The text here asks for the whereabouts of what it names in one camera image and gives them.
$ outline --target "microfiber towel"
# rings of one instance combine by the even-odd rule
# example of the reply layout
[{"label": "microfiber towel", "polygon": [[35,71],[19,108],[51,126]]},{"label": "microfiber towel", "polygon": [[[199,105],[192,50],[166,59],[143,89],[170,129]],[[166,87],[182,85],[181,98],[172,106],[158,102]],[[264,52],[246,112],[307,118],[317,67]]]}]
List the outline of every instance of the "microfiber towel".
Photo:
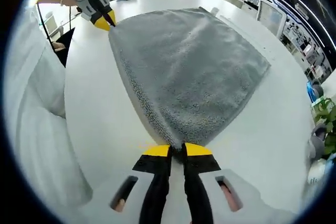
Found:
[{"label": "microfiber towel", "polygon": [[270,66],[202,8],[125,19],[110,30],[109,39],[137,113],[176,150],[184,142],[204,146],[221,132]]}]

